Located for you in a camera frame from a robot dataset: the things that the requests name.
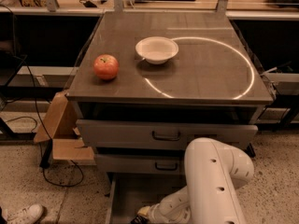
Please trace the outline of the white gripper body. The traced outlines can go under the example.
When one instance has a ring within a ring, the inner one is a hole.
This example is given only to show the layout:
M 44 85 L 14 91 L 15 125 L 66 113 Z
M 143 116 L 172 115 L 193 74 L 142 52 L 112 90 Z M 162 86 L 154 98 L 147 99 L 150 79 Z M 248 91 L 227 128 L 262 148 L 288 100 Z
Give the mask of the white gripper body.
M 153 224 L 166 224 L 168 222 L 168 218 L 162 215 L 159 204 L 152 205 L 149 208 L 148 219 Z

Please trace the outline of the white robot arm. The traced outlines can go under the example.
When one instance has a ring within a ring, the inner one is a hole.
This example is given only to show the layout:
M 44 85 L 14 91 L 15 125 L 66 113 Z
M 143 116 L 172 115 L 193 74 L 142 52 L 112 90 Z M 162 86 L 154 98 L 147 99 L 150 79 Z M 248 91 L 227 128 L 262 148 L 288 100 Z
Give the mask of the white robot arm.
M 254 165 L 243 150 L 211 138 L 185 151 L 186 186 L 139 209 L 131 224 L 247 224 L 235 191 L 249 183 Z

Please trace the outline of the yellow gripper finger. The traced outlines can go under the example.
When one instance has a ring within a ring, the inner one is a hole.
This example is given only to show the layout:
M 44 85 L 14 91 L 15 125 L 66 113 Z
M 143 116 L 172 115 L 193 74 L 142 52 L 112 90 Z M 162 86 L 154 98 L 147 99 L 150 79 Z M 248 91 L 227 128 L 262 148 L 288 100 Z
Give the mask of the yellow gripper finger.
M 150 210 L 149 206 L 143 206 L 138 210 L 137 214 L 141 217 L 147 218 L 149 210 Z

